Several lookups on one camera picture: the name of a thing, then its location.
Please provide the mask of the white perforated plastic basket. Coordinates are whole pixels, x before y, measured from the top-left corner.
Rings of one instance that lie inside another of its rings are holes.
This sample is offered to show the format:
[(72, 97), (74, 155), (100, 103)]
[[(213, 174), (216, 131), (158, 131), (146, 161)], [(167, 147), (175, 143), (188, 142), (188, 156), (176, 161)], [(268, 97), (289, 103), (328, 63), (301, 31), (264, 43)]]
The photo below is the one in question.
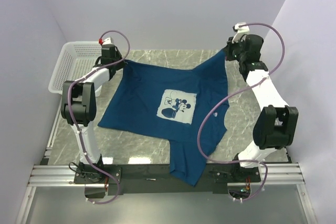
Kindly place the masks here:
[(99, 56), (101, 56), (101, 46), (96, 41), (65, 43), (51, 75), (49, 92), (62, 94), (63, 83), (86, 75), (91, 71)]

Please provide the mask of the blue printed t-shirt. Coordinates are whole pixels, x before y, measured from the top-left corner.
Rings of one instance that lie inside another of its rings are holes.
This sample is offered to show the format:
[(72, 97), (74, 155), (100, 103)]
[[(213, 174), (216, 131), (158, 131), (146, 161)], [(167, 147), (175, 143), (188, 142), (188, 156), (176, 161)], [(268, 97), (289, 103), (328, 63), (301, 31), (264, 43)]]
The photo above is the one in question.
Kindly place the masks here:
[(170, 174), (196, 185), (226, 133), (229, 104), (225, 54), (191, 70), (128, 60), (99, 126), (170, 143)]

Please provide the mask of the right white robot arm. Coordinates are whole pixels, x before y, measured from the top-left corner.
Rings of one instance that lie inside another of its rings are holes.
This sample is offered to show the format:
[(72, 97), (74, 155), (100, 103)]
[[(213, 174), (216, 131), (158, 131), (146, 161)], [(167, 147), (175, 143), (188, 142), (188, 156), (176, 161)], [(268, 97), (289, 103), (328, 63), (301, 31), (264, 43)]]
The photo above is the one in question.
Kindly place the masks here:
[(260, 60), (264, 43), (258, 35), (236, 34), (224, 48), (227, 61), (236, 60), (239, 73), (251, 87), (260, 107), (251, 143), (235, 158), (230, 175), (241, 182), (254, 175), (259, 162), (293, 142), (299, 116), (298, 109), (289, 106), (274, 86), (266, 64)]

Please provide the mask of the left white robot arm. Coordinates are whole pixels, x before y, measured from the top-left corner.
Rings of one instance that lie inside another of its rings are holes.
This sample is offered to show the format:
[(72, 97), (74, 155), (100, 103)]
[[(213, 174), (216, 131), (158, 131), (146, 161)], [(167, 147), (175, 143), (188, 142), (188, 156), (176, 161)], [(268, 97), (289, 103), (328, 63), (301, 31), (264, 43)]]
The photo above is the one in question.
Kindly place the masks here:
[(101, 182), (105, 176), (104, 168), (97, 165), (101, 160), (101, 153), (93, 125), (97, 114), (96, 91), (123, 67), (123, 57), (117, 46), (102, 45), (101, 56), (89, 73), (78, 80), (63, 83), (61, 116), (75, 133), (80, 149), (80, 162), (91, 165), (86, 176), (93, 183)]

